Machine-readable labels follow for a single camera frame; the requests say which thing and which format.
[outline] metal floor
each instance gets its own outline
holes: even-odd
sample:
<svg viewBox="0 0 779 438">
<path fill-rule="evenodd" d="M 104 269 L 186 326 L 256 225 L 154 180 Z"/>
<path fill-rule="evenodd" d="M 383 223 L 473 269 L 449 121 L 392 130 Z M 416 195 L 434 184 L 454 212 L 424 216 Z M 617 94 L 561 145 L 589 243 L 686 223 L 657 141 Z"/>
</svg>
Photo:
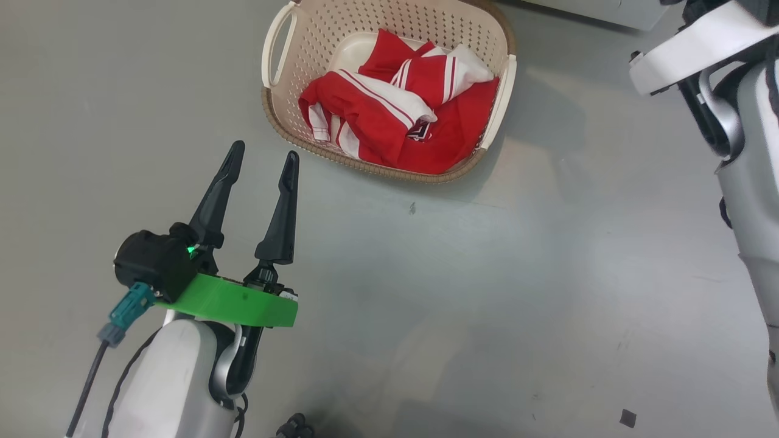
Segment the metal floor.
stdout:
<svg viewBox="0 0 779 438">
<path fill-rule="evenodd" d="M 282 3 L 0 2 L 0 435 L 62 434 L 124 292 L 116 248 L 187 221 L 238 139 L 217 261 L 252 268 L 290 149 L 260 100 Z M 717 160 L 681 95 L 628 78 L 679 10 L 644 34 L 502 9 L 513 103 L 467 177 L 419 186 L 301 153 L 297 253 L 279 269 L 301 310 L 263 336 L 244 437 L 296 411 L 332 438 L 776 436 Z M 83 436 L 161 320 L 109 352 Z"/>
</svg>

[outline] basket handle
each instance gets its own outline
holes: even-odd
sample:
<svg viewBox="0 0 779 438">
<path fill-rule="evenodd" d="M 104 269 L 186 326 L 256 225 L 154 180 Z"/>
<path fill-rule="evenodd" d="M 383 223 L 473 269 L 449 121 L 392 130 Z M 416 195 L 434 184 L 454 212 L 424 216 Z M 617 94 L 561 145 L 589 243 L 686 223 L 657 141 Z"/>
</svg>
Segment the basket handle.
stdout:
<svg viewBox="0 0 779 438">
<path fill-rule="evenodd" d="M 503 63 L 503 71 L 500 75 L 500 85 L 498 85 L 498 95 L 495 103 L 492 105 L 492 113 L 487 121 L 487 129 L 481 138 L 479 147 L 488 149 L 495 136 L 498 134 L 503 116 L 506 115 L 506 109 L 509 107 L 511 91 L 514 88 L 514 79 L 516 78 L 516 56 L 509 55 Z"/>
<path fill-rule="evenodd" d="M 295 2 L 289 2 L 286 6 L 281 8 L 279 13 L 276 15 L 276 18 L 273 19 L 273 22 L 270 24 L 270 29 L 268 29 L 268 34 L 265 36 L 265 45 L 263 46 L 263 65 L 262 65 L 262 72 L 263 72 L 263 85 L 265 88 L 272 89 L 276 86 L 276 84 L 279 83 L 279 78 L 281 77 L 281 72 L 284 69 L 284 61 L 287 60 L 287 52 L 290 48 L 290 42 L 292 41 L 292 35 L 294 33 L 294 27 L 295 24 L 298 22 L 298 15 L 294 8 L 297 6 Z M 271 75 L 270 72 L 270 61 L 273 58 L 273 48 L 276 46 L 276 39 L 279 37 L 279 32 L 281 32 L 281 25 L 284 23 L 284 21 L 287 20 L 287 17 L 292 15 L 292 20 L 290 22 L 290 29 L 287 32 L 287 41 L 284 42 L 284 50 L 281 52 L 281 58 L 279 58 L 279 65 L 276 67 L 276 74 Z"/>
</svg>

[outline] teal connector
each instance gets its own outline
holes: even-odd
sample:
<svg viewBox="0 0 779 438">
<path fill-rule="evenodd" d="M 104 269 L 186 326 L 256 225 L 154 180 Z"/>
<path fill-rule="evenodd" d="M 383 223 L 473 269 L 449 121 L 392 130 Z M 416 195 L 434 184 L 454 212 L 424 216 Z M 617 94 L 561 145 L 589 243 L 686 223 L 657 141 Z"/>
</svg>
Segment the teal connector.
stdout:
<svg viewBox="0 0 779 438">
<path fill-rule="evenodd" d="M 125 338 L 125 333 L 132 323 L 154 306 L 155 300 L 151 286 L 146 283 L 135 283 L 108 315 L 111 322 L 103 326 L 97 337 L 107 341 L 112 348 L 116 348 Z"/>
<path fill-rule="evenodd" d="M 154 291 L 151 286 L 146 283 L 135 283 L 108 317 L 116 327 L 127 331 L 132 323 L 154 306 L 154 301 Z"/>
</svg>

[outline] laundry basket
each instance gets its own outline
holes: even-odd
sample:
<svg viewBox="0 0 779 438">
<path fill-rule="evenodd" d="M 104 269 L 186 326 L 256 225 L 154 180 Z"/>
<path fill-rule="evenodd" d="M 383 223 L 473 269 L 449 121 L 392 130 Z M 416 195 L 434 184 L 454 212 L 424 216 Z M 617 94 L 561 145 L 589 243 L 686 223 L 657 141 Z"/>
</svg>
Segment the laundry basket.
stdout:
<svg viewBox="0 0 779 438">
<path fill-rule="evenodd" d="M 275 72 L 271 59 L 283 25 L 289 22 Z M 441 175 L 402 171 L 360 161 L 337 145 L 314 140 L 298 98 L 316 78 L 332 69 L 357 71 L 371 53 L 379 29 L 403 38 L 412 48 L 432 41 L 444 50 L 463 43 L 500 77 L 498 92 L 479 144 L 467 159 Z M 263 107 L 287 141 L 352 168 L 416 182 L 449 182 L 483 158 L 506 113 L 516 74 L 516 45 L 505 16 L 489 0 L 299 0 L 279 11 L 263 48 Z"/>
</svg>

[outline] red and white clothing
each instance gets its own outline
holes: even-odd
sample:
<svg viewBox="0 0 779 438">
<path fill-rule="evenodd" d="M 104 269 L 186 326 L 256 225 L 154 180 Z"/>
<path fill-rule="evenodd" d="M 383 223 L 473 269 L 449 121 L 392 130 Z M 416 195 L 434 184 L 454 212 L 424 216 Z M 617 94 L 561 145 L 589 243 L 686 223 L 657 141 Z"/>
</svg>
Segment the red and white clothing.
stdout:
<svg viewBox="0 0 779 438">
<path fill-rule="evenodd" d="M 471 85 L 491 81 L 493 77 L 478 56 L 460 44 L 448 55 L 441 48 L 433 48 L 422 56 L 407 59 L 390 83 L 417 94 L 436 109 Z"/>
<path fill-rule="evenodd" d="M 314 138 L 364 161 L 430 175 L 473 152 L 499 81 L 462 44 L 449 54 L 430 42 L 415 51 L 384 30 L 358 71 L 328 72 L 301 95 Z"/>
<path fill-rule="evenodd" d="M 370 157 L 372 162 L 392 167 L 397 166 L 406 133 L 417 121 L 437 120 L 416 94 L 346 70 L 315 79 L 299 104 L 316 140 L 333 140 L 352 156 Z M 355 138 L 371 149 L 365 151 L 366 157 L 358 152 L 361 148 L 354 144 Z"/>
</svg>

